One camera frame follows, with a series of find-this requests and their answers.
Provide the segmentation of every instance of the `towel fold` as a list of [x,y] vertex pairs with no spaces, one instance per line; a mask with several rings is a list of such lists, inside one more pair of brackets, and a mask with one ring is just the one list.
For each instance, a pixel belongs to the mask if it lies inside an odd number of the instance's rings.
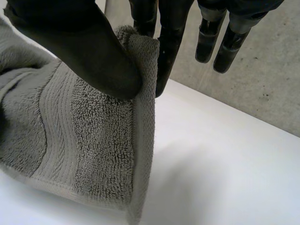
[[[37,57],[41,50],[14,46],[9,32],[0,30],[1,169],[79,203],[125,210],[129,224],[138,224],[153,154],[158,41],[129,26],[116,30],[143,78],[138,96],[124,101],[89,86],[60,60]],[[5,54],[21,66],[1,71]],[[34,57],[39,66],[25,66]]]

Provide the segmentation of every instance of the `concrete wall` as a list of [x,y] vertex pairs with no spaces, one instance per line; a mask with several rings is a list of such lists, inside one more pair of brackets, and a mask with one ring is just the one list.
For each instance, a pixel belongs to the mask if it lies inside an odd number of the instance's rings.
[[[113,27],[132,24],[126,0],[108,0]],[[300,6],[286,0],[255,26],[226,74],[195,61],[201,14],[192,6],[171,78],[192,89],[300,136]],[[220,37],[223,37],[228,19]],[[219,39],[215,53],[221,42]]]

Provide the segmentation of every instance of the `black robotic finger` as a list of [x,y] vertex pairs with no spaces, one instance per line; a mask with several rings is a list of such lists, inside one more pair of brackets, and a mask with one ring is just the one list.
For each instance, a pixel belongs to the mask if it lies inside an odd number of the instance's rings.
[[284,0],[226,0],[230,22],[214,61],[214,69],[225,73],[242,47],[252,27]]
[[198,62],[207,63],[215,48],[227,10],[223,0],[198,0],[198,5],[202,21],[195,58]]
[[134,28],[141,34],[154,36],[158,0],[129,0]]
[[194,0],[159,0],[161,31],[158,58],[156,97],[159,97],[170,77],[175,62],[189,10]]
[[257,25],[266,14],[267,12],[258,13],[250,18],[243,18],[230,13],[230,22],[214,61],[213,68],[215,71],[227,72],[251,28]]
[[284,0],[225,0],[228,11],[243,18],[277,9]]

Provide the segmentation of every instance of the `white table surface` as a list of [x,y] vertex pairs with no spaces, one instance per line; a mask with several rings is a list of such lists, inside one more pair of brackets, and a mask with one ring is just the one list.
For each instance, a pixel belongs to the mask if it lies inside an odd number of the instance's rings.
[[[123,214],[0,172],[1,225],[123,225]],[[142,224],[300,225],[300,138],[174,81],[157,99]]]

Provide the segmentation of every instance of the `terry cloth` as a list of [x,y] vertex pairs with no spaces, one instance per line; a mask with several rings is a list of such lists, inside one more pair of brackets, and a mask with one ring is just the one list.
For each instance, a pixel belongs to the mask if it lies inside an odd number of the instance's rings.
[[89,86],[0,19],[0,168],[34,188],[124,210],[136,225],[152,163],[159,42],[129,26],[116,36],[143,78],[130,101]]

